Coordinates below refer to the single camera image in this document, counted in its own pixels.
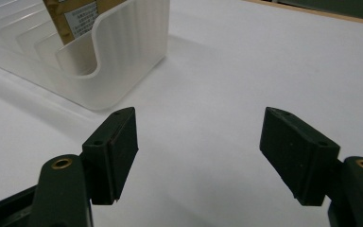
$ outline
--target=white label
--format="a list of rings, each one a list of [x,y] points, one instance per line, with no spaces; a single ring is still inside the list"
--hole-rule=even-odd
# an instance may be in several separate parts
[[[93,27],[98,11],[96,9],[96,2],[89,3],[73,11],[64,13],[67,23],[72,30],[75,38],[88,32]]]

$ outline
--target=white table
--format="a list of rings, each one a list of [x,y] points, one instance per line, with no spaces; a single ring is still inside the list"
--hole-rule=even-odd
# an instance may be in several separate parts
[[[81,153],[107,115],[136,108],[139,148],[121,200],[95,226],[329,226],[259,150],[280,108],[363,156],[363,24],[239,0],[172,1],[168,53],[93,113],[0,69],[0,200],[44,162]]]

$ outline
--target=translucent plastic container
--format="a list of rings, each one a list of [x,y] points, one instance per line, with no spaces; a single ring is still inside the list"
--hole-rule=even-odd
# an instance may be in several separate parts
[[[166,52],[169,0],[127,0],[63,46],[42,0],[0,0],[0,67],[88,109],[113,106]]]

